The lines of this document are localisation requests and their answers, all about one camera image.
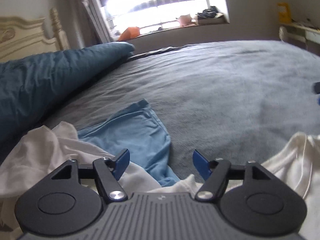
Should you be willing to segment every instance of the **headboard post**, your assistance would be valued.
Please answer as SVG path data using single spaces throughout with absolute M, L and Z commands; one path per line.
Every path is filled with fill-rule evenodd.
M 51 16 L 54 37 L 57 39 L 60 50 L 70 49 L 67 35 L 65 31 L 62 30 L 62 26 L 58 16 L 58 11 L 56 8 L 50 9 L 50 16 Z

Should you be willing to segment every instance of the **yellow container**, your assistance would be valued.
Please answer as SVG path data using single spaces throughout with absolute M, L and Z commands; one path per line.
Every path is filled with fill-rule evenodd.
M 279 21 L 281 23 L 291 23 L 291 12 L 289 8 L 289 4 L 286 2 L 278 3 L 278 14 L 279 14 Z

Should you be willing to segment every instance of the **gray curtain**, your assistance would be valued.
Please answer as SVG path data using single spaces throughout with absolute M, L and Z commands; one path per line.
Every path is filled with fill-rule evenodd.
M 90 27 L 96 35 L 97 43 L 112 42 L 113 38 L 110 35 L 110 28 L 101 14 L 102 6 L 100 0 L 78 0 L 78 4 L 89 19 Z

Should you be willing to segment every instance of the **metal screw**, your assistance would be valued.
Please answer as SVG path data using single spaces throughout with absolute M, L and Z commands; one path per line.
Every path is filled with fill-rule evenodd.
M 200 191 L 197 196 L 200 199 L 210 199 L 213 197 L 213 194 L 210 191 Z
M 110 192 L 109 197 L 112 198 L 112 199 L 119 200 L 119 199 L 124 198 L 125 194 L 122 191 L 115 190 L 115 191 Z

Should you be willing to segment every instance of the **white fabric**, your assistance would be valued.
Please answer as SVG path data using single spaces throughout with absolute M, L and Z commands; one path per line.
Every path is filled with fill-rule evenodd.
M 94 145 L 78 141 L 75 128 L 66 122 L 61 122 L 52 131 L 42 126 L 25 135 L 0 166 L 0 198 L 3 200 L 0 221 L 15 229 L 10 234 L 0 232 L 0 238 L 13 240 L 21 233 L 14 217 L 14 205 L 19 195 L 68 159 L 77 159 L 80 164 L 85 164 L 102 156 L 112 155 Z M 263 166 L 305 199 L 308 214 L 300 234 L 307 240 L 318 239 L 320 136 L 295 134 L 284 149 Z M 134 163 L 129 164 L 119 183 L 128 195 L 134 191 L 150 191 L 190 192 L 194 196 L 201 187 L 190 175 L 174 186 L 161 188 L 157 181 Z M 91 180 L 83 180 L 82 184 L 95 189 Z

